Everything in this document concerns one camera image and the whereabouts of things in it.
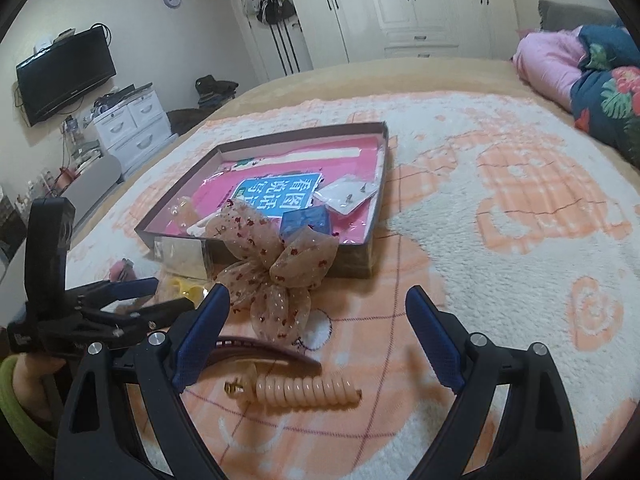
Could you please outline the person's left hand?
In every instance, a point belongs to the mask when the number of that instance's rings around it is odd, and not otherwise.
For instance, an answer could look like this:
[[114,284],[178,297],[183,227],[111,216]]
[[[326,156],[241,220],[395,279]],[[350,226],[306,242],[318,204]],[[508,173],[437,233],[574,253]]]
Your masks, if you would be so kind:
[[21,353],[13,372],[13,391],[18,404],[32,417],[42,422],[52,420],[43,377],[55,374],[66,361],[41,353]]

